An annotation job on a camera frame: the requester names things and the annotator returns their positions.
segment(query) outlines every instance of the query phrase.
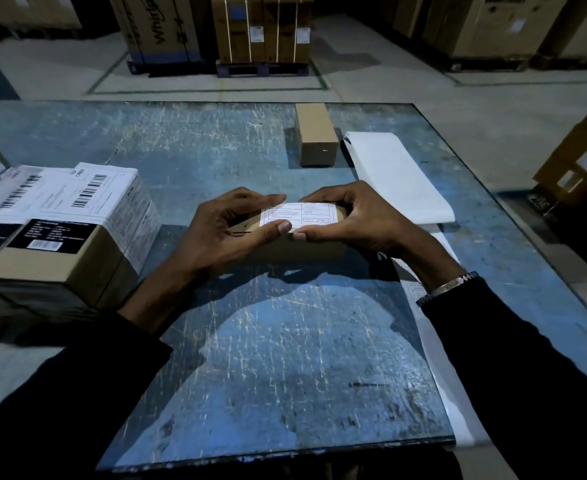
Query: table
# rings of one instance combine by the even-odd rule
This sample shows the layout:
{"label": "table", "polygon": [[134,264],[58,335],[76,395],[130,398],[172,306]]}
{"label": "table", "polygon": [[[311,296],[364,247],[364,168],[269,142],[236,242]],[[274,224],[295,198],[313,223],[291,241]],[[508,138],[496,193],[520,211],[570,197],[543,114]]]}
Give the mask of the table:
{"label": "table", "polygon": [[[587,373],[587,310],[417,109],[327,106],[342,132],[402,140],[455,211],[443,230],[462,263]],[[0,150],[13,164],[138,168],[165,224],[148,273],[197,204],[230,188],[297,200],[354,181],[344,158],[301,169],[293,122],[293,104],[0,102]],[[172,359],[101,469],[453,441],[401,284],[371,279],[354,251],[242,267],[196,291],[162,340]],[[58,350],[1,339],[0,400]]]}

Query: bracelet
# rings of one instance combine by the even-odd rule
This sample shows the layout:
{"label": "bracelet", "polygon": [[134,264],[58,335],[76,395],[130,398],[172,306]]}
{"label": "bracelet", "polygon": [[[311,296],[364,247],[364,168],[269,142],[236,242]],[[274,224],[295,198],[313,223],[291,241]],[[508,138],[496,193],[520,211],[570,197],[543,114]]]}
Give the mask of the bracelet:
{"label": "bracelet", "polygon": [[440,296],[442,293],[446,293],[447,291],[452,290],[452,289],[456,288],[457,286],[460,286],[464,282],[467,282],[467,281],[470,281],[474,278],[479,278],[479,277],[480,277],[480,275],[478,273],[476,273],[475,271],[464,274],[463,276],[456,278],[453,281],[450,281],[445,285],[440,286],[440,288],[436,288],[435,290],[431,291],[431,293],[424,295],[422,298],[420,298],[416,302],[416,304],[417,304],[417,306],[422,308],[422,305],[433,300],[433,298]]}

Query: gray floor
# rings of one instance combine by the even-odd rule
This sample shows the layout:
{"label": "gray floor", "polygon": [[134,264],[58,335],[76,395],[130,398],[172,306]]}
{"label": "gray floor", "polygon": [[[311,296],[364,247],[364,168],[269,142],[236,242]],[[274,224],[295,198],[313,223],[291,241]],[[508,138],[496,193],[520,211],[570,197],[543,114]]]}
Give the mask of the gray floor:
{"label": "gray floor", "polygon": [[[499,199],[532,188],[533,174],[587,113],[587,71],[445,75],[346,15],[314,21],[312,77],[150,79],[130,75],[125,55],[120,34],[0,43],[0,67],[24,100],[413,103]],[[584,261],[541,236],[526,206],[501,202],[587,304]],[[495,449],[458,457],[466,478],[515,477]]]}

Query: person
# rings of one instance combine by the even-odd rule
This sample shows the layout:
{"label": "person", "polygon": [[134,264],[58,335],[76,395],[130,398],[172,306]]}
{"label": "person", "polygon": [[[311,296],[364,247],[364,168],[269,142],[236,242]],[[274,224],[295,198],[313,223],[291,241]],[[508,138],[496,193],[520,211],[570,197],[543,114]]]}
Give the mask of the person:
{"label": "person", "polygon": [[[276,221],[232,237],[229,221],[284,199],[241,188],[198,206],[177,249],[117,313],[45,361],[0,403],[0,476],[14,468],[93,471],[168,361],[171,349],[157,335],[186,291],[291,229]],[[568,358],[479,277],[436,293],[466,270],[366,183],[326,187],[302,201],[344,202],[352,211],[337,224],[300,228],[294,239],[343,241],[400,258],[438,295],[423,311],[518,478],[587,477],[587,377]]]}

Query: barcode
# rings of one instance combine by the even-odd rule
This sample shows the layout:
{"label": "barcode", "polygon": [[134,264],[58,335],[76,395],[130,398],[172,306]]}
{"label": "barcode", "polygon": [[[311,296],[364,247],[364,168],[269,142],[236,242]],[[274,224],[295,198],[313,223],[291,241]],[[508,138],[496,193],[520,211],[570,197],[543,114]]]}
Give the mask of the barcode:
{"label": "barcode", "polygon": [[9,197],[0,204],[0,209],[11,209],[33,185],[42,178],[41,175],[31,175],[24,183],[14,190]]}
{"label": "barcode", "polygon": [[36,249],[38,251],[57,251],[62,246],[61,242],[58,241],[42,241],[40,239],[34,239],[26,247],[27,249]]}
{"label": "barcode", "polygon": [[94,175],[78,198],[71,204],[72,207],[86,207],[98,188],[105,183],[106,175]]}

